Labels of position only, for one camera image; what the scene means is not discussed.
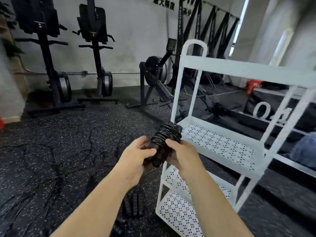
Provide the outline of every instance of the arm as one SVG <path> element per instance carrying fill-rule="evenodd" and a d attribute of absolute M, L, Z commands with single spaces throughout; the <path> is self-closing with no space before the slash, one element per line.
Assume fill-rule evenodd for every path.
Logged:
<path fill-rule="evenodd" d="M 167 140 L 166 143 L 175 150 L 167 161 L 179 169 L 180 176 L 188 184 L 203 235 L 253 237 L 205 170 L 195 147 L 185 141 L 179 144 Z"/>
<path fill-rule="evenodd" d="M 140 137 L 124 150 L 113 170 L 51 237 L 110 235 L 125 194 L 140 180 L 144 159 L 156 153 L 155 149 L 141 149 L 145 141 L 145 136 Z"/>

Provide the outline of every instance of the baseboard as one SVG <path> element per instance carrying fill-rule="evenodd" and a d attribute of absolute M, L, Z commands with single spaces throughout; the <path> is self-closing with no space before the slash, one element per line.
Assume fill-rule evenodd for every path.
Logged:
<path fill-rule="evenodd" d="M 12 123 L 12 122 L 19 122 L 19 121 L 21 121 L 21 118 L 19 116 L 7 117 L 7 118 L 2 118 L 2 121 L 5 124 L 8 124 L 8 123 Z"/>

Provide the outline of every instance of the white utility cart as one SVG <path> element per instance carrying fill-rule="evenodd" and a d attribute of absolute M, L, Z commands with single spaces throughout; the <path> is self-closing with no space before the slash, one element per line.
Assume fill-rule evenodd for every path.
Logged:
<path fill-rule="evenodd" d="M 202 56 L 187 55 L 188 47 L 191 44 L 199 44 L 203 47 Z M 316 93 L 316 71 L 294 70 L 256 63 L 206 58 L 206 53 L 207 45 L 200 40 L 188 40 L 184 44 L 180 58 L 171 121 L 174 122 L 176 116 L 175 107 L 178 105 L 177 100 L 179 99 L 184 68 L 198 70 L 189 115 L 180 121 L 178 125 L 183 127 L 182 139 L 193 144 L 200 154 L 241 174 L 237 184 L 232 185 L 218 176 L 209 173 L 219 185 L 232 207 L 238 212 L 259 179 L 263 176 L 273 156 L 278 152 L 286 137 L 302 116 L 310 101 L 314 98 Z M 261 140 L 252 139 L 192 116 L 202 71 L 265 80 L 291 86 Z M 275 124 L 282 117 L 291 96 L 298 86 L 306 88 L 305 94 L 291 115 L 289 115 L 287 122 L 283 125 L 282 131 L 275 139 L 271 148 L 265 150 L 264 143 Z M 237 200 L 238 189 L 246 177 L 250 181 Z M 161 199 L 163 186 L 168 187 L 169 191 Z M 174 166 L 167 168 L 166 162 L 163 165 L 161 175 L 156 214 L 181 236 L 203 236 L 192 205 L 188 186 L 181 179 L 178 170 Z"/>

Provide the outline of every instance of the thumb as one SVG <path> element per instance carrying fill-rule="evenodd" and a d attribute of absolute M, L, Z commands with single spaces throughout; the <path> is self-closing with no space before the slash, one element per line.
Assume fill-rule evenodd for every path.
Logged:
<path fill-rule="evenodd" d="M 179 150 L 179 148 L 181 147 L 180 143 L 173 141 L 171 139 L 166 139 L 166 144 L 172 149 L 174 149 L 175 151 Z"/>
<path fill-rule="evenodd" d="M 152 149 L 145 149 L 141 150 L 141 156 L 146 159 L 148 157 L 154 156 L 156 154 L 157 150 L 152 148 Z"/>

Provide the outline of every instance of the black coiled rope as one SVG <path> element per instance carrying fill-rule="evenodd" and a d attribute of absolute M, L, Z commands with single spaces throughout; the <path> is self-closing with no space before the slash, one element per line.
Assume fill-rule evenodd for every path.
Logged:
<path fill-rule="evenodd" d="M 159 131 L 151 138 L 149 145 L 150 148 L 155 148 L 157 152 L 154 156 L 149 157 L 147 161 L 150 161 L 154 167 L 160 167 L 172 151 L 172 148 L 166 144 L 166 139 L 179 143 L 182 137 L 181 132 L 182 127 L 179 125 L 171 122 L 162 124 Z"/>

